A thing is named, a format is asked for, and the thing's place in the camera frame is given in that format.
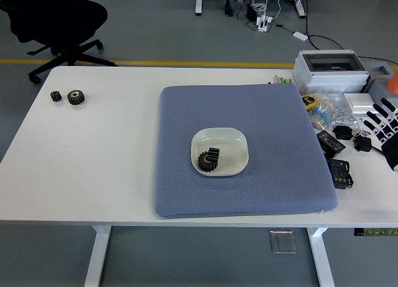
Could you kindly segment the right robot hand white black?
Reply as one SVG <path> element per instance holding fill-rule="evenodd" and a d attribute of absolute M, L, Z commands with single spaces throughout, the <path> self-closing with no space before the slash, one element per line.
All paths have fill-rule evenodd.
<path fill-rule="evenodd" d="M 384 120 L 368 111 L 366 114 L 377 124 L 373 125 L 368 120 L 363 121 L 381 142 L 381 151 L 383 152 L 389 167 L 397 172 L 397 108 L 386 98 L 381 98 L 381 103 L 389 110 L 387 112 L 378 104 L 373 104 L 373 108 L 381 114 Z"/>

